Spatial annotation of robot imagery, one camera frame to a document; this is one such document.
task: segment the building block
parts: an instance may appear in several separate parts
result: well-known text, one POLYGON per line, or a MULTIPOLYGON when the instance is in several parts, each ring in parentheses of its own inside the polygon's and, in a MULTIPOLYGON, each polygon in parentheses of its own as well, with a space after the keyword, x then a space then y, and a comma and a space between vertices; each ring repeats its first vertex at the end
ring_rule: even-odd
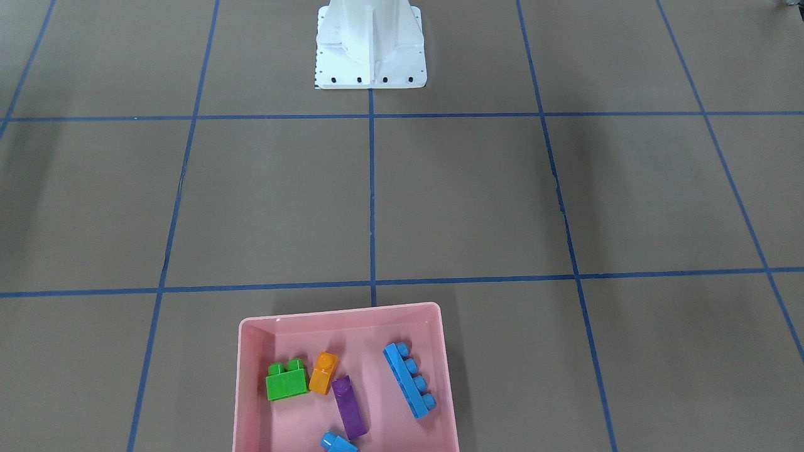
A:
POLYGON ((310 374, 310 391, 326 395, 330 390, 330 381, 336 365, 338 365, 337 356, 325 351, 319 353, 313 373, 310 374))
POLYGON ((360 415, 355 390, 352 388, 349 376, 333 381, 332 393, 335 395, 335 401, 338 402, 338 411, 341 412, 343 429, 347 432, 347 438, 352 440, 366 434, 366 424, 363 422, 363 416, 360 415))
POLYGON ((326 432, 321 438, 321 447, 327 452, 358 452, 357 447, 332 432, 326 432))
POLYGON ((402 395, 408 402, 413 417, 420 419, 436 408, 436 400, 432 394, 425 394, 427 382, 424 377, 413 376, 419 372, 419 368, 413 358, 408 358, 408 353, 408 346, 403 342, 388 344, 383 349, 385 360, 402 389, 402 395))
POLYGON ((270 401, 307 394, 307 373, 302 360, 288 361, 287 370, 282 363, 271 364, 265 377, 265 391, 270 401))

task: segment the orange building block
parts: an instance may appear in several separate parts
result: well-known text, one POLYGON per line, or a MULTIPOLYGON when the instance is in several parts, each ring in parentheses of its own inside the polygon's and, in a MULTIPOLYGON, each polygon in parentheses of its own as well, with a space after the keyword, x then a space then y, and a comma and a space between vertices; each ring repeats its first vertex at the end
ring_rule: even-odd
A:
POLYGON ((315 360, 313 374, 310 376, 310 391, 326 395, 330 390, 330 381, 338 364, 338 357, 322 351, 315 360))

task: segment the pink box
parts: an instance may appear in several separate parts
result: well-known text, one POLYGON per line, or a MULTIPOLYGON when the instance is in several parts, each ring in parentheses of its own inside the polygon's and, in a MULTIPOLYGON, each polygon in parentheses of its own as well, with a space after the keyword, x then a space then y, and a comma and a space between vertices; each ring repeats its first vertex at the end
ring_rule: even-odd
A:
POLYGON ((232 452, 311 452, 323 450, 327 430, 343 435, 331 391, 274 402, 265 395, 271 363, 302 358, 309 376, 321 351, 339 358, 334 378, 348 375, 355 387, 368 428, 353 441, 361 452, 458 452, 441 309, 431 302, 244 319, 232 452), (400 341, 410 347, 437 403, 418 421, 383 356, 383 347, 400 341))

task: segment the blue grid line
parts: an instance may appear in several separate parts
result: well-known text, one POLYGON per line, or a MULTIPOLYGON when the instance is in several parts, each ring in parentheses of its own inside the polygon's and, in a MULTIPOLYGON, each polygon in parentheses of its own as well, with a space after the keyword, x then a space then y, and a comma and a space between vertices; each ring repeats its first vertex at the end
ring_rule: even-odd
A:
POLYGON ((142 400, 145 396, 146 383, 148 381, 148 370, 150 367, 150 357, 154 349, 154 340, 156 338, 156 330, 159 322, 159 312, 162 309, 162 294, 167 280, 167 269, 170 265, 170 253, 173 248, 173 239, 176 233, 176 224, 178 222, 178 210, 182 203, 182 189, 184 184, 184 176, 187 174, 187 162, 190 159, 190 152, 193 145, 193 136, 195 135, 195 125, 201 106, 201 95, 203 94, 203 83, 207 75, 207 65, 209 64, 209 55, 212 50, 212 40, 215 36, 215 23, 218 19, 218 9, 220 7, 220 0, 215 0, 215 7, 212 10, 212 19, 209 26, 209 35, 207 36, 207 48, 204 51, 203 62, 201 63, 201 74, 199 75, 198 88, 195 92, 195 104, 193 106, 193 117, 190 122, 190 130, 187 133, 187 145, 184 149, 184 159, 182 160, 182 171, 178 177, 178 186, 176 187, 176 198, 173 204, 173 215, 170 219, 170 229, 167 234, 167 244, 165 245, 165 263, 162 266, 162 273, 159 276, 159 287, 154 301, 154 313, 151 317, 150 330, 148 332, 148 343, 146 345, 145 357, 142 360, 142 373, 140 374, 140 384, 137 389, 137 401, 134 404, 134 414, 131 419, 131 430, 129 431, 129 443, 126 448, 127 452, 133 452, 134 443, 137 439, 137 428, 140 421, 140 413, 142 411, 142 400))
POLYGON ((31 66, 34 64, 34 58, 36 58, 36 52, 39 51, 39 46, 42 45, 42 39, 45 37, 47 25, 50 23, 50 17, 53 15, 53 8, 55 8, 55 0, 51 0, 50 6, 47 7, 47 13, 45 13, 45 19, 42 21, 42 28, 39 29, 39 34, 36 36, 34 48, 31 49, 31 54, 28 56, 28 61, 25 63, 23 74, 19 77, 17 88, 14 90, 14 95, 11 97, 11 103, 8 104, 6 116, 3 117, 2 124, 0 124, 0 139, 2 139, 2 136, 6 133, 6 127, 8 127, 11 115, 14 113, 14 107, 17 106, 19 96, 23 92, 23 85, 25 84, 25 80, 28 78, 28 72, 31 71, 31 66))
POLYGON ((369 186, 369 214, 368 214, 368 250, 369 268, 371 269, 371 306, 377 306, 377 247, 375 224, 375 172, 374 172, 374 90, 368 90, 368 186, 369 186))
MULTIPOLYGON (((804 273, 804 267, 771 267, 774 273, 804 273)), ((622 273, 580 273, 580 279, 639 279, 646 277, 695 277, 711 275, 762 274, 765 269, 705 269, 705 270, 667 270, 654 272, 622 272, 622 273)), ((402 279, 378 279, 377 286, 414 286, 428 284, 475 284, 518 281, 564 281, 574 280, 574 274, 545 275, 513 275, 486 277, 425 277, 402 279)), ((356 281, 314 281, 314 282, 278 282, 264 284, 234 284, 220 286, 166 286, 158 287, 126 287, 120 289, 78 289, 78 290, 34 290, 19 292, 0 292, 0 298, 44 298, 44 297, 79 297, 96 295, 131 295, 131 294, 192 294, 200 292, 233 292, 245 290, 293 290, 321 289, 330 287, 369 287, 371 280, 356 281)))
POLYGON ((757 234, 754 231, 753 225, 751 224, 751 219, 749 218, 748 210, 745 208, 743 204, 743 199, 740 196, 740 192, 737 190, 737 185, 734 182, 734 178, 732 177, 732 172, 728 168, 728 164, 726 163, 726 157, 723 154, 723 150, 720 148, 720 143, 718 142, 717 135, 715 135, 715 130, 712 128, 712 122, 709 121, 709 116, 704 108, 704 103, 701 101, 700 94, 698 92, 697 87, 695 86, 695 81, 692 79, 692 74, 690 72, 690 68, 687 66, 687 61, 684 59, 684 55, 681 52, 681 47, 679 46, 678 40, 675 38, 675 33, 673 33, 673 28, 670 25, 670 20, 667 18, 667 14, 664 11, 664 7, 662 6, 661 0, 656 0, 656 6, 658 7, 659 13, 662 15, 662 20, 664 21, 665 27, 667 27, 667 33, 670 35, 670 39, 673 42, 673 47, 675 47, 675 52, 678 54, 679 61, 681 62, 681 66, 684 69, 684 73, 687 75, 687 81, 692 88, 692 92, 695 95, 695 100, 698 102, 698 106, 700 108, 701 113, 703 114, 703 120, 706 122, 707 129, 709 130, 709 136, 712 138, 712 144, 715 145, 715 150, 717 151, 717 156, 720 159, 720 165, 723 167, 723 171, 726 174, 726 179, 728 179, 728 184, 732 188, 732 193, 734 193, 734 198, 737 201, 737 205, 740 207, 740 213, 743 216, 743 220, 745 221, 745 226, 749 230, 749 234, 751 235, 751 240, 753 240, 754 247, 757 249, 757 254, 759 255, 760 261, 762 262, 762 268, 765 271, 765 274, 768 277, 768 282, 770 283, 771 289, 773 289, 773 295, 776 297, 776 302, 779 305, 779 309, 781 310, 781 314, 787 323, 787 329, 790 331, 790 336, 793 338, 793 342, 798 349, 798 355, 801 358, 802 362, 804 363, 804 347, 802 347, 802 342, 798 337, 798 333, 796 332, 796 328, 793 325, 793 321, 790 318, 790 313, 787 311, 787 306, 785 305, 784 300, 781 298, 781 294, 779 293, 779 289, 776 286, 776 281, 773 279, 773 272, 770 270, 768 265, 768 260, 765 258, 765 253, 762 251, 762 247, 760 246, 759 239, 757 238, 757 234))
MULTIPOLYGON (((709 116, 804 116, 804 111, 722 111, 706 112, 709 116)), ((698 112, 544 112, 545 117, 596 117, 596 116, 702 116, 698 112)), ((538 112, 501 113, 377 113, 375 119, 450 118, 450 117, 538 117, 538 112)), ((283 119, 368 119, 367 113, 315 113, 315 114, 207 114, 197 115, 199 121, 243 121, 283 119)), ((162 116, 86 116, 86 117, 9 117, 7 122, 113 122, 113 121, 190 121, 191 115, 162 116)))
POLYGON ((597 347, 595 346, 594 334, 592 331, 592 323, 589 320, 589 311, 586 308, 586 297, 584 296, 584 287, 581 283, 580 272, 578 271, 578 262, 575 256, 575 249, 572 246, 572 234, 569 228, 569 220, 567 218, 567 209, 564 205, 564 196, 561 194, 561 182, 558 177, 558 170, 556 169, 556 160, 552 152, 552 144, 550 143, 550 132, 548 130, 547 117, 544 115, 544 106, 542 104, 541 92, 539 91, 539 79, 536 77, 536 69, 533 64, 533 57, 531 53, 530 40, 527 38, 527 28, 525 27, 525 17, 522 12, 522 3, 516 0, 516 9, 519 14, 519 26, 522 29, 522 39, 525 44, 525 53, 527 54, 527 63, 531 69, 531 79, 533 81, 533 92, 536 97, 536 104, 539 108, 539 119, 542 124, 542 133, 544 134, 544 145, 547 148, 548 158, 550 160, 550 171, 556 181, 556 198, 558 199, 559 209, 561 216, 564 217, 564 231, 567 234, 567 248, 569 251, 569 258, 572 262, 572 275, 575 279, 575 286, 578 291, 578 302, 580 303, 580 311, 584 317, 584 326, 586 329, 586 339, 589 342, 589 353, 592 357, 592 366, 595 371, 595 378, 597 380, 597 391, 600 393, 601 407, 603 408, 603 416, 605 418, 606 430, 609 434, 609 444, 611 445, 612 452, 617 452, 617 439, 614 435, 614 426, 611 420, 611 412, 609 411, 609 402, 606 397, 605 384, 603 382, 603 373, 601 371, 600 361, 597 358, 597 347))

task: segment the purple building block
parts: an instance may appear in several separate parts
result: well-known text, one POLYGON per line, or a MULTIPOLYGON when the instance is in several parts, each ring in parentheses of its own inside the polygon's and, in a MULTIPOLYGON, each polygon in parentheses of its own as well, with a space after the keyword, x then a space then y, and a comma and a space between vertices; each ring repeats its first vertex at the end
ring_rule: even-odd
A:
POLYGON ((357 405, 355 390, 351 387, 349 376, 333 380, 332 393, 335 395, 335 401, 338 402, 338 410, 341 412, 347 438, 352 440, 366 434, 366 424, 363 423, 363 416, 360 416, 360 408, 357 405))

